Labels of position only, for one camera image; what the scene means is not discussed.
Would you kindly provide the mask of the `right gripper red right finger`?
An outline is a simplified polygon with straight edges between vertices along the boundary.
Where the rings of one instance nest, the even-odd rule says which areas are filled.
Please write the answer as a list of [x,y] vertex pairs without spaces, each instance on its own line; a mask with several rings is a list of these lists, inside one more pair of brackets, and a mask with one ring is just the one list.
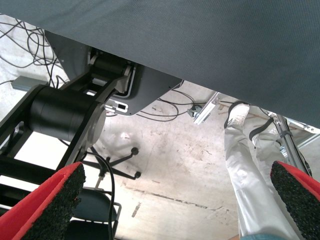
[[320,183],[300,169],[274,161],[271,182],[306,240],[320,238]]

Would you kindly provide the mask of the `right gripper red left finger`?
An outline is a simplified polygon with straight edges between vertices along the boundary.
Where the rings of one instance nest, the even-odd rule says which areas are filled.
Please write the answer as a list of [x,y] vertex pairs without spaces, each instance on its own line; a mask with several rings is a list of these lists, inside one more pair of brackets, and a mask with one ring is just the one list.
[[85,182],[81,162],[63,167],[0,218],[2,240],[62,240]]

